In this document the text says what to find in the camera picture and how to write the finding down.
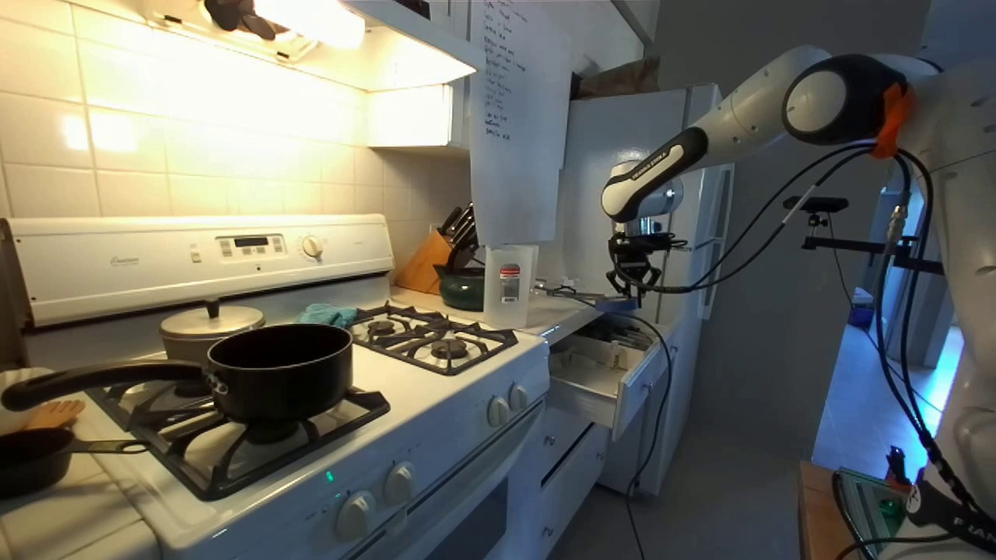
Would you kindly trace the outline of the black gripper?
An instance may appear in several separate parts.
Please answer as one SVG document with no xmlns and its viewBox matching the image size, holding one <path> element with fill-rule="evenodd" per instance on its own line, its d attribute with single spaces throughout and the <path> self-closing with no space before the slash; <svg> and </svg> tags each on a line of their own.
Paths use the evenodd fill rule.
<svg viewBox="0 0 996 560">
<path fill-rule="evenodd" d="M 667 283 L 662 283 L 667 264 L 653 264 L 653 255 L 668 255 L 671 248 L 685 248 L 685 240 L 680 240 L 674 234 L 650 234 L 650 236 L 613 234 L 608 240 L 610 286 L 636 306 L 641 306 L 649 294 L 667 294 Z"/>
</svg>

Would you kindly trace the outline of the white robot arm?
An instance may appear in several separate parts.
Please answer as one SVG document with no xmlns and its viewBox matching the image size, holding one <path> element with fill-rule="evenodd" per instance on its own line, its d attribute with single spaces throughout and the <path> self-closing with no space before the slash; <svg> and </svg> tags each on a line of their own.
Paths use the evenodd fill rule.
<svg viewBox="0 0 996 560">
<path fill-rule="evenodd" d="M 880 155 L 909 154 L 935 187 L 935 234 L 968 372 L 947 410 L 941 449 L 970 497 L 996 509 L 994 385 L 996 385 L 996 64 L 937 68 L 916 55 L 795 48 L 754 71 L 715 110 L 668 137 L 627 175 L 610 175 L 602 210 L 636 222 L 667 180 L 734 162 L 780 134 L 801 145 L 871 145 Z"/>
</svg>

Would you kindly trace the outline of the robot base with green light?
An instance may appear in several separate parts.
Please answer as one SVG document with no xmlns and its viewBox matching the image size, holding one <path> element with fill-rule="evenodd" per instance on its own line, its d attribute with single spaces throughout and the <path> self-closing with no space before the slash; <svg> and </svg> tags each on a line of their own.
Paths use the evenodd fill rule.
<svg viewBox="0 0 996 560">
<path fill-rule="evenodd" d="M 849 544 L 833 560 L 996 560 L 994 520 L 913 484 L 906 453 L 883 455 L 883 474 L 838 471 L 830 497 Z"/>
</svg>

